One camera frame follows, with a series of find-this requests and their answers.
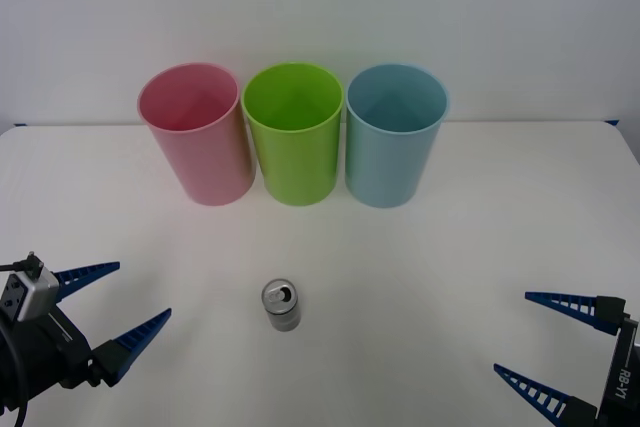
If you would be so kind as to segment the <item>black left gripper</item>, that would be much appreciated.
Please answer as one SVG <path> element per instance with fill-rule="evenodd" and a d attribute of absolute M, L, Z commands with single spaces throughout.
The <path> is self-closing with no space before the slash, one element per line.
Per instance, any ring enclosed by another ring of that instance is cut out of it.
<path fill-rule="evenodd" d="M 120 262 L 113 261 L 54 272 L 59 284 L 55 303 L 119 268 Z M 93 350 L 59 308 L 47 316 L 25 322 L 14 322 L 4 313 L 3 326 L 9 330 L 22 359 L 28 396 L 33 398 L 56 384 L 66 389 L 84 383 L 97 387 L 102 382 L 114 387 L 171 315 L 172 309 L 168 308 Z"/>

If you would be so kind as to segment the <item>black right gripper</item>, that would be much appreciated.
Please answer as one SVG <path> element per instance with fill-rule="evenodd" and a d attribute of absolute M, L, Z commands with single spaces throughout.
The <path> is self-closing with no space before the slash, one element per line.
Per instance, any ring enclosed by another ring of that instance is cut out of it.
<path fill-rule="evenodd" d="M 626 318 L 626 301 L 610 296 L 532 291 L 525 293 L 525 299 L 612 336 L 620 329 L 597 420 L 596 407 L 590 403 L 499 364 L 493 365 L 494 372 L 553 426 L 594 426 L 596 422 L 604 427 L 637 427 L 639 323 Z"/>

